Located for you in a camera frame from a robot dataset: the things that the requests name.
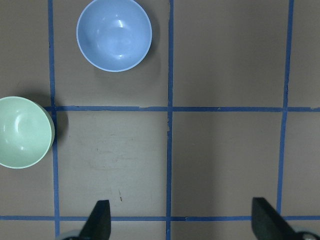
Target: light blue plastic bowl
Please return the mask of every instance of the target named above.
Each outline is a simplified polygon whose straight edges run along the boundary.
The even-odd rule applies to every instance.
[[[18,96],[0,99],[0,165],[12,169],[34,165],[54,138],[54,123],[40,105]]]
[[[145,58],[152,27],[148,15],[134,0],[94,0],[79,17],[76,40],[92,65],[122,72]]]

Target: blue tape grid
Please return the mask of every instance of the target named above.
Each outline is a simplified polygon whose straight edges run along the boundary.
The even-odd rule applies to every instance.
[[[283,87],[282,107],[189,107],[173,106],[173,80],[174,80],[174,0],[170,0],[170,19],[168,24],[168,105],[167,106],[56,106],[55,103],[55,56],[54,56],[54,22],[53,22],[53,0],[48,0],[48,40],[49,40],[49,78],[50,78],[50,100],[51,106],[45,109],[52,114],[52,119],[57,129],[57,112],[63,111],[126,111],[126,112],[167,112],[168,127],[167,133],[167,186],[166,186],[166,216],[113,216],[112,221],[158,221],[166,222],[166,240],[171,239],[171,222],[219,222],[219,221],[250,221],[251,216],[172,216],[171,215],[171,192],[172,192],[172,126],[173,112],[271,112],[282,113],[279,164],[278,164],[278,187],[276,209],[281,213],[282,207],[282,188],[284,173],[284,152],[286,123],[288,112],[320,112],[319,108],[311,107],[288,107],[288,85],[290,77],[290,57],[292,45],[293,13],[294,0],[289,0],[286,58],[285,58],[285,77]],[[58,175],[58,145],[57,132],[52,146],[53,151],[53,187],[54,187],[54,216],[0,216],[0,220],[15,221],[54,221],[55,235],[60,234],[60,221],[86,221],[86,216],[60,216],[59,207],[59,175]],[[320,215],[304,216],[285,216],[287,221],[307,221],[320,220]]]

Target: grid square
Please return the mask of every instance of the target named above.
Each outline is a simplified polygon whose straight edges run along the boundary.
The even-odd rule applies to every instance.
[[[90,0],[54,1],[54,57],[56,98],[60,105],[167,106],[168,17],[166,0],[138,0],[149,15],[153,39],[146,58],[123,72],[106,72],[81,54],[78,18]]]
[[[71,111],[68,122],[58,140],[61,216],[88,216],[103,199],[112,216],[165,215],[166,112]]]
[[[319,112],[289,112],[286,123],[282,214],[320,215]]]
[[[54,215],[52,161],[50,150],[41,161],[27,168],[0,166],[0,215]]]
[[[53,221],[0,220],[0,239],[4,240],[53,240]]]
[[[275,205],[281,114],[175,112],[173,216],[249,216],[252,197]]]
[[[47,1],[0,4],[0,98],[28,97],[49,106]]]
[[[320,107],[320,2],[294,1],[288,104]]]
[[[256,239],[250,221],[215,221],[171,223],[172,240]]]
[[[281,107],[287,22],[288,1],[175,0],[174,105]]]
[[[85,222],[62,221],[60,232],[80,230]],[[166,223],[160,221],[112,221],[110,240],[164,240]]]

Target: blue bowl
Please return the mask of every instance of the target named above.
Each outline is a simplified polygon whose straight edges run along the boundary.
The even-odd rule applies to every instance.
[[[92,65],[122,72],[147,55],[152,28],[148,15],[134,0],[94,0],[79,17],[76,40]]]

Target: pale green plastic bowl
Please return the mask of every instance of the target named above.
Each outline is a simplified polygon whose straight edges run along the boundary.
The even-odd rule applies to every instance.
[[[43,107],[18,96],[0,99],[0,165],[12,169],[34,165],[54,138],[54,123]]]

